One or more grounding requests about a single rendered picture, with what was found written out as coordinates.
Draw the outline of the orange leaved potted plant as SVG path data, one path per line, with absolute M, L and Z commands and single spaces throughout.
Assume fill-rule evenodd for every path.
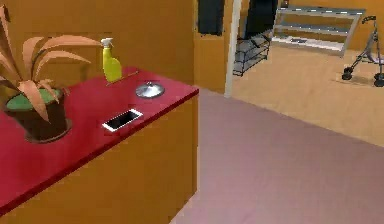
M 56 37 L 34 36 L 23 42 L 23 65 L 18 66 L 11 46 L 8 25 L 9 11 L 0 6 L 0 86 L 16 94 L 3 104 L 3 111 L 24 130 L 31 142 L 50 142 L 64 136 L 71 128 L 66 117 L 64 95 L 66 90 L 54 87 L 51 79 L 39 77 L 42 67 L 52 59 L 67 58 L 82 62 L 88 60 L 65 50 L 67 46 L 97 46 L 100 42 L 78 35 Z

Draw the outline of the thin orange pencil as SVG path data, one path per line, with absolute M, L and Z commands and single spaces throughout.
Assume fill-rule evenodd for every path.
M 139 74 L 139 70 L 136 70 L 136 71 L 131 72 L 129 74 L 124 74 L 124 75 L 122 75 L 121 78 L 118 78 L 117 80 L 114 80 L 114 81 L 111 81 L 111 82 L 107 82 L 106 86 L 110 86 L 110 85 L 112 85 L 114 83 L 120 82 L 120 81 L 124 80 L 125 78 L 128 78 L 128 77 L 136 75 L 136 74 Z

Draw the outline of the grey metal shelf unit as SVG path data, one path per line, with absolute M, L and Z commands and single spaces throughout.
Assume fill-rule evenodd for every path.
M 315 6 L 278 7 L 272 28 L 272 40 L 334 52 L 343 57 L 365 9 Z M 306 38 L 285 31 L 343 37 L 343 42 Z

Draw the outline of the red topped orange cabinet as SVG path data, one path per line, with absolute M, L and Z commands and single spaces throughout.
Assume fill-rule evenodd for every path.
M 165 92 L 135 93 L 146 82 Z M 198 89 L 148 71 L 70 89 L 72 128 L 48 144 L 25 140 L 0 112 L 0 224 L 169 224 L 197 189 Z M 136 109 L 143 116 L 101 126 Z

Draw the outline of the black television set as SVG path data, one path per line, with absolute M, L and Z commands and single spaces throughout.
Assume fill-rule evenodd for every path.
M 245 37 L 250 38 L 273 28 L 278 0 L 250 0 Z

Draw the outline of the silver round lid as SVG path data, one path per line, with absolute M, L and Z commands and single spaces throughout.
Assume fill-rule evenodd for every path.
M 145 84 L 138 86 L 135 90 L 138 97 L 147 99 L 159 97 L 164 92 L 165 88 L 161 84 L 154 82 L 146 82 Z

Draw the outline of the black wall picture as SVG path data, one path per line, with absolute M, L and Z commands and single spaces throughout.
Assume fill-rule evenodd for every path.
M 221 36 L 225 0 L 198 0 L 198 32 Z

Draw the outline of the grey wheeled walker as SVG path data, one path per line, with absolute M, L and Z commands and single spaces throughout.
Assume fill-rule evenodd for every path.
M 371 32 L 366 46 L 362 53 L 360 53 L 351 66 L 346 67 L 343 70 L 341 78 L 343 80 L 350 80 L 353 75 L 355 67 L 363 59 L 367 59 L 369 63 L 373 63 L 379 66 L 379 72 L 374 75 L 374 86 L 375 87 L 384 87 L 384 57 L 380 53 L 380 40 L 378 34 L 378 27 L 375 16 L 367 16 L 362 20 L 362 23 L 365 24 L 368 21 L 373 22 L 374 29 Z

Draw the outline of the yellow spray bottle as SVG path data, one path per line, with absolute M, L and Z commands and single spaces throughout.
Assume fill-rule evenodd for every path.
M 100 40 L 103 46 L 102 52 L 102 63 L 103 63 L 103 71 L 106 80 L 109 83 L 115 82 L 122 77 L 122 67 L 121 63 L 112 56 L 111 47 L 112 38 L 107 37 Z

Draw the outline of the white framed black phone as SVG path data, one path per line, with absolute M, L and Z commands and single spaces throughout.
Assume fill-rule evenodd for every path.
M 102 123 L 101 126 L 110 132 L 115 132 L 142 116 L 142 112 L 136 109 L 130 109 Z

